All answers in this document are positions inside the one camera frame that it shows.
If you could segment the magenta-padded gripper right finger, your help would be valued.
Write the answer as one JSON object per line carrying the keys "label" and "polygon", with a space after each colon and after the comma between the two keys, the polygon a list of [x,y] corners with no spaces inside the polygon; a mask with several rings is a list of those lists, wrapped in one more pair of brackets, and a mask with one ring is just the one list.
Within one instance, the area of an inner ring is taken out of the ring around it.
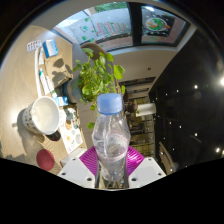
{"label": "magenta-padded gripper right finger", "polygon": [[134,148],[128,148],[126,177],[130,189],[143,187],[165,176],[153,157],[144,157]]}

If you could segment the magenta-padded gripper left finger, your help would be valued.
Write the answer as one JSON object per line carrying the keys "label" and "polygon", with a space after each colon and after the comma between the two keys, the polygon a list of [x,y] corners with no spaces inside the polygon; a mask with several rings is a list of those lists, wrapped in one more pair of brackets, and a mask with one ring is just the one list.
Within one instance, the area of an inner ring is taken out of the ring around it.
{"label": "magenta-padded gripper left finger", "polygon": [[99,164],[94,147],[77,148],[61,160],[58,176],[84,188],[96,188],[99,182]]}

